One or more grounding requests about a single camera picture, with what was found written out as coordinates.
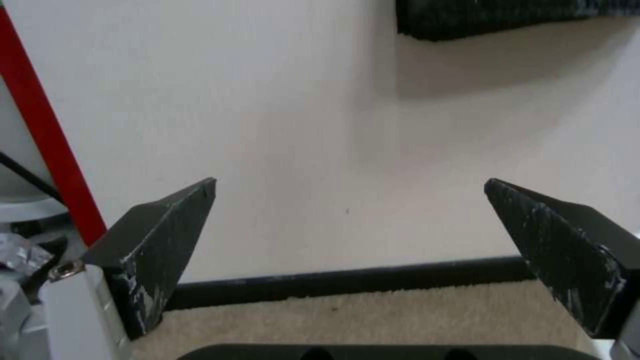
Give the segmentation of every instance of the red pole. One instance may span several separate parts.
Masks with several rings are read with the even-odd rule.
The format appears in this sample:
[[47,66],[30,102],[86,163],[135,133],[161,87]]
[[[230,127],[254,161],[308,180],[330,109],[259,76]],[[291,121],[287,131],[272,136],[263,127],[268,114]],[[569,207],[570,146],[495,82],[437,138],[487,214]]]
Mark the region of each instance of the red pole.
[[6,9],[0,4],[0,75],[4,78],[65,205],[87,246],[106,227]]

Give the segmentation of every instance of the beige carpet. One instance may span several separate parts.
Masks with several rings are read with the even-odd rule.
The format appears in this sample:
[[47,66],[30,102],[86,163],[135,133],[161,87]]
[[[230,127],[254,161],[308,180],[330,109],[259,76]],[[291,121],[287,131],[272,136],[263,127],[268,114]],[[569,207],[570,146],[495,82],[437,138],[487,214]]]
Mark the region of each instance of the beige carpet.
[[337,295],[170,311],[134,342],[135,359],[175,359],[218,343],[553,344],[589,350],[537,281]]

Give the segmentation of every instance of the black cable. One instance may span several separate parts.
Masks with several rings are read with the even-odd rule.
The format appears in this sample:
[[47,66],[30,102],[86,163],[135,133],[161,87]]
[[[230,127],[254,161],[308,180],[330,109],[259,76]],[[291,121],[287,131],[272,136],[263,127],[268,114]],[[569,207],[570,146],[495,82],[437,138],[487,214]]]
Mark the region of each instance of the black cable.
[[15,160],[11,159],[8,155],[0,151],[0,163],[6,166],[9,170],[16,173],[16,175],[20,176],[24,180],[26,180],[29,184],[37,187],[41,192],[51,196],[60,202],[60,204],[65,204],[62,201],[62,197],[58,193],[56,189],[54,189],[51,185],[47,184],[44,180],[40,179],[34,173],[30,172],[22,165],[17,163]]

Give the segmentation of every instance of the black baseboard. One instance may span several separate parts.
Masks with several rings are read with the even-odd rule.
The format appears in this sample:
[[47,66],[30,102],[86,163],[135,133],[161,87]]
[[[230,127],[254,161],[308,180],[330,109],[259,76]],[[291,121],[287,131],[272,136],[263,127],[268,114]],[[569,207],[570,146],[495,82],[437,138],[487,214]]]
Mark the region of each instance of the black baseboard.
[[166,310],[534,279],[520,256],[180,284]]

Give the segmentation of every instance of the black object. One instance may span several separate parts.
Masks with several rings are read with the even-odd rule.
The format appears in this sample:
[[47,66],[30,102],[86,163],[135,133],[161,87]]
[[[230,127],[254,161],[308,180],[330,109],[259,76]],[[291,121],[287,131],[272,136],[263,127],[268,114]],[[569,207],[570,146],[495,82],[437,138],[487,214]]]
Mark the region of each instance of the black object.
[[432,41],[544,22],[639,13],[638,0],[396,0],[398,33]]
[[535,279],[520,256],[180,284],[167,310]]
[[491,179],[489,201],[532,272],[594,338],[615,338],[639,295],[640,241],[589,206]]
[[83,256],[103,269],[130,339],[160,322],[213,204],[215,184],[208,178],[134,206]]
[[53,188],[53,186],[47,184],[44,180],[34,175],[34,173],[30,172],[29,170],[24,168],[22,165],[17,163],[15,160],[11,159],[9,155],[1,151],[0,151],[0,163],[6,166],[9,170],[15,172],[16,175],[23,178],[29,184],[32,184],[33,186],[38,188],[41,192],[44,192],[45,194],[56,199],[57,201],[60,202],[60,204],[64,204],[64,202],[62,201],[62,197],[60,196],[58,191]]
[[180,360],[596,360],[553,346],[213,345]]

